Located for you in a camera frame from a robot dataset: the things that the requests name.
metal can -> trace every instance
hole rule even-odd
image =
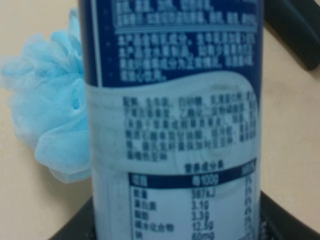
[[[79,0],[99,240],[257,240],[262,0]]]

can label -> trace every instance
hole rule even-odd
[[[99,239],[257,240],[262,2],[79,6]]]

beige table surface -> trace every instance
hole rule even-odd
[[[48,37],[65,28],[75,5],[0,1],[0,56],[18,54],[34,33]],[[262,189],[320,232],[320,70],[304,71],[274,35],[264,33]],[[91,184],[64,185],[35,162],[14,136],[9,95],[0,89],[0,240],[46,240],[90,197]]]

blue label section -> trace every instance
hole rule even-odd
[[[213,187],[251,175],[256,170],[256,159],[243,165],[213,173],[194,175],[141,175],[129,173],[130,185],[148,189],[192,189]]]
[[[211,71],[232,71],[246,77],[260,99],[261,1],[81,2],[81,27],[88,48],[84,58],[91,59],[85,63],[87,73],[91,73],[86,77],[88,84],[133,87]],[[97,38],[96,44],[92,35]],[[94,52],[100,80],[91,71]]]

black object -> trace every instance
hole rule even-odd
[[[264,18],[308,70],[320,64],[320,6],[314,0],[264,0]]]
[[[320,234],[294,218],[265,193],[261,192],[259,239],[320,240]],[[92,199],[50,240],[96,240]]]

